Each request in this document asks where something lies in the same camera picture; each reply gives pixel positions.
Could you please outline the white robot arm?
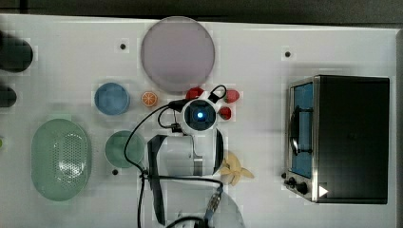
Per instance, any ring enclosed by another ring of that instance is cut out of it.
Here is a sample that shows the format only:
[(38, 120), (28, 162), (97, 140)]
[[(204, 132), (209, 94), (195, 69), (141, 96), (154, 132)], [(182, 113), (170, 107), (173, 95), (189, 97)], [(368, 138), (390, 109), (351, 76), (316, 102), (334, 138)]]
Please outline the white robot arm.
[(212, 178), (224, 158), (217, 106), (208, 99), (178, 100), (171, 135), (147, 143), (148, 179), (159, 228), (245, 228), (239, 207)]

